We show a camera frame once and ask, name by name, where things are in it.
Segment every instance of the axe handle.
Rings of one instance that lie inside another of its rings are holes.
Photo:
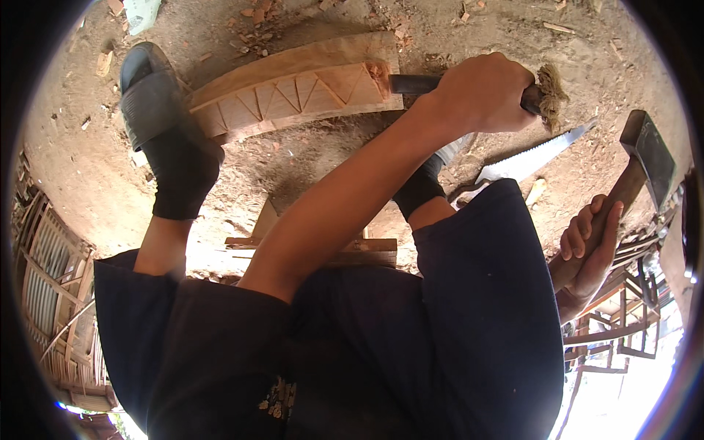
[[[389,89],[391,93],[422,95],[430,93],[438,87],[440,76],[432,75],[389,75]],[[540,116],[540,102],[543,92],[537,84],[529,85],[521,96],[521,107],[524,110]]]
[[[568,261],[565,261],[562,259],[562,256],[558,254],[548,264],[555,291],[562,289],[577,276],[584,261],[594,252],[594,249],[601,244],[601,237],[604,234],[604,227],[606,226],[606,218],[611,208],[613,208],[614,203],[619,200],[623,202],[623,212],[626,213],[636,200],[644,183],[646,183],[646,172],[643,170],[641,161],[636,156],[631,156],[628,166],[621,173],[621,176],[616,181],[616,184],[611,189],[606,200],[604,200],[601,210],[591,221],[591,236],[584,243],[584,256],[582,258],[575,258],[573,256]]]

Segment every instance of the wood grain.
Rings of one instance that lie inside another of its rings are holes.
[[[399,73],[393,34],[373,32],[262,58],[196,90],[191,113],[207,137],[244,139],[333,116],[403,108],[384,75]]]

